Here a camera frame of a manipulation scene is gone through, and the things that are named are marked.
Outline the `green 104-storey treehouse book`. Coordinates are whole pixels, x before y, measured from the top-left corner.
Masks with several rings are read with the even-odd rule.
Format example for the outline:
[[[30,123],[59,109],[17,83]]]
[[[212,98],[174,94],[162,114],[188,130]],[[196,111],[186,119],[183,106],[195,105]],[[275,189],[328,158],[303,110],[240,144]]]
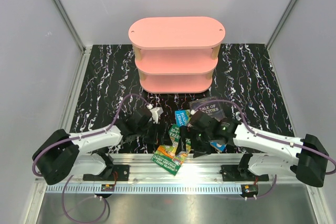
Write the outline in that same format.
[[[163,168],[173,176],[175,176],[180,170],[182,164],[192,150],[191,140],[187,133],[186,153],[176,153],[178,141],[180,138],[179,132],[180,127],[178,127],[176,124],[173,124],[169,130],[169,137],[172,141],[172,145],[160,145],[151,158],[153,163],[157,164],[159,167]]]

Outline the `blue back-cover treehouse book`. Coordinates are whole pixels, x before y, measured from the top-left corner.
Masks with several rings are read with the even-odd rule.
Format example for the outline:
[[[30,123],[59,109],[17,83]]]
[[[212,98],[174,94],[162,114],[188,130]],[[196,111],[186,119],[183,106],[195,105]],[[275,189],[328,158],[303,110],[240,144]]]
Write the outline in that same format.
[[[210,142],[210,146],[216,149],[220,153],[222,153],[226,148],[225,144],[219,144],[217,142]]]

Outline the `dark tale of two cities book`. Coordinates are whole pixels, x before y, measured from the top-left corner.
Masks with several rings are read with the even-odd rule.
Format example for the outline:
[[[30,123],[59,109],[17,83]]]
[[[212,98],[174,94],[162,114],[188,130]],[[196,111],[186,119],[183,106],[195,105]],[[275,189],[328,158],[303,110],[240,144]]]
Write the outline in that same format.
[[[205,97],[189,103],[190,110],[200,111],[220,121],[226,117],[222,105],[217,101],[218,97]]]

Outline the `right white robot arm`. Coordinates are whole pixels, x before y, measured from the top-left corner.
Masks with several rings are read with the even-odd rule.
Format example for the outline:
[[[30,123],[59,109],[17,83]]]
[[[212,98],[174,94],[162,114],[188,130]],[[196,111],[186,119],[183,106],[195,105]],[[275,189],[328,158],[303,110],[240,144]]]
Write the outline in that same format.
[[[191,142],[194,157],[209,155],[211,142],[260,151],[260,154],[243,154],[235,168],[221,171],[231,181],[283,175],[313,187],[324,185],[329,154],[319,139],[310,134],[299,138],[257,131],[245,123],[228,118],[218,121],[197,111],[187,126],[180,127],[178,151],[186,150],[187,141]]]

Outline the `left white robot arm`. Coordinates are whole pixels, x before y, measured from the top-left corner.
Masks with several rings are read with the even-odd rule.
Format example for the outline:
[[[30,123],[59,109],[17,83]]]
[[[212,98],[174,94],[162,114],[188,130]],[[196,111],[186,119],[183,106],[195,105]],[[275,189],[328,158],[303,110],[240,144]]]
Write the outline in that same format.
[[[84,133],[59,129],[33,154],[32,170],[48,185],[55,185],[70,175],[86,180],[112,180],[117,176],[113,158],[103,151],[136,138],[154,141],[163,109],[140,108],[112,126]]]

